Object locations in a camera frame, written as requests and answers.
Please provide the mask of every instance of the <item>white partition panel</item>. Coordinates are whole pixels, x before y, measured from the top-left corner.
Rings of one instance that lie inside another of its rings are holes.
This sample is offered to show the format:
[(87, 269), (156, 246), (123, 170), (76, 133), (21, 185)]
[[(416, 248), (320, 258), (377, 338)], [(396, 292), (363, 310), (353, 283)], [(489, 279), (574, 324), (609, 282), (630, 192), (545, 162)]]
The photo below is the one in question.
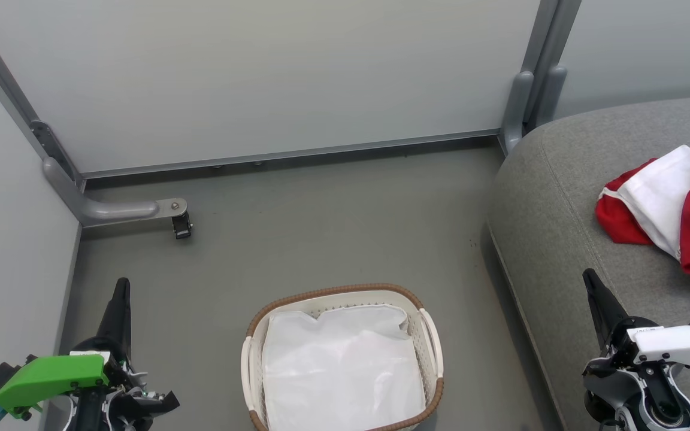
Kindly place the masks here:
[(556, 117), (690, 96), (690, 0), (582, 0)]
[[(41, 159), (0, 103), (0, 363), (55, 353), (79, 223), (41, 174)], [(31, 431), (7, 417), (0, 431)]]
[(81, 172), (499, 128), (539, 0), (0, 0)]

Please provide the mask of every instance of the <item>gray floor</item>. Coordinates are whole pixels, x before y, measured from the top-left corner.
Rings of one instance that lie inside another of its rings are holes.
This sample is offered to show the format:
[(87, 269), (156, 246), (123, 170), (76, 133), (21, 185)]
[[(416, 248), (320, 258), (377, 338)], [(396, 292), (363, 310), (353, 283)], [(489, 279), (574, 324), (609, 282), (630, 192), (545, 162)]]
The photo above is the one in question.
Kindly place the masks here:
[(118, 277), (132, 282), (134, 363), (180, 409), (154, 429), (250, 431), (239, 354), (267, 303), (321, 287), (391, 282), (432, 314), (446, 387), (420, 431), (557, 429), (485, 235), (501, 150), (465, 150), (140, 184), (96, 199), (189, 203), (169, 221), (85, 231), (63, 349), (93, 335)]

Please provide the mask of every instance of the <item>laundry basket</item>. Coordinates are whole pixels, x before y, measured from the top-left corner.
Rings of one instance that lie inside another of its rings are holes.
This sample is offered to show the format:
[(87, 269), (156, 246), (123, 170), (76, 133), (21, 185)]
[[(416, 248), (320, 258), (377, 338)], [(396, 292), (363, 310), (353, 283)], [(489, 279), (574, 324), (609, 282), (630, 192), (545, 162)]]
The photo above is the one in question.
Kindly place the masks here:
[[(381, 426), (373, 431), (410, 430), (427, 419), (438, 407), (443, 393), (443, 353), (438, 331), (422, 302), (412, 292), (395, 284), (354, 284), (295, 295), (269, 303), (252, 319), (247, 338), (241, 349), (241, 385), (249, 417), (258, 431), (268, 431), (265, 412), (265, 390), (262, 384), (262, 350), (271, 314), (279, 311), (304, 311), (318, 316), (327, 310), (356, 305), (398, 306), (408, 315), (408, 335), (417, 354), (422, 387), (425, 391), (425, 410), (399, 423)], [(321, 429), (329, 428), (325, 423)]]

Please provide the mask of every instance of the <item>gray sofa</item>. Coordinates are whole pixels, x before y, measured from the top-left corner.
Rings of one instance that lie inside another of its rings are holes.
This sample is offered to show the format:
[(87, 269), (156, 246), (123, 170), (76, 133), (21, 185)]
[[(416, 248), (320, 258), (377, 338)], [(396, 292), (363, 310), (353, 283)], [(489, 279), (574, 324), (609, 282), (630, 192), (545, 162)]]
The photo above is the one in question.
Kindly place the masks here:
[[(582, 272), (595, 268), (628, 313), (690, 324), (690, 275), (653, 246), (619, 245), (594, 208), (619, 174), (690, 145), (690, 99), (614, 107), (537, 128), (507, 156), (491, 236), (564, 428), (597, 429), (581, 372), (599, 354)], [(690, 371), (679, 376), (690, 397)]]

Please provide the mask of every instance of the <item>basket handle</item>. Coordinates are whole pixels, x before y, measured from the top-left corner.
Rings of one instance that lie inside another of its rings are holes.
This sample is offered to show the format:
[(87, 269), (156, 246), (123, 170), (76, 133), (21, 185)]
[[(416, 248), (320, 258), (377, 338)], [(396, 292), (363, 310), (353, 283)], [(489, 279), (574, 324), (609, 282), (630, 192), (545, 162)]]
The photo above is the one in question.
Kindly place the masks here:
[(252, 402), (252, 388), (249, 383), (249, 350), (251, 348), (252, 337), (247, 336), (244, 345), (241, 346), (241, 388), (244, 390), (244, 403), (247, 404), (249, 411), (255, 409), (255, 404)]
[(430, 314), (425, 311), (424, 308), (419, 309), (419, 315), (422, 316), (422, 321), (425, 322), (430, 333), (430, 341), (433, 346), (433, 354), (435, 354), (435, 367), (436, 371), (438, 371), (438, 377), (443, 377), (443, 350), (441, 350), (441, 339), (438, 338), (438, 330), (435, 329), (432, 317), (430, 317)]

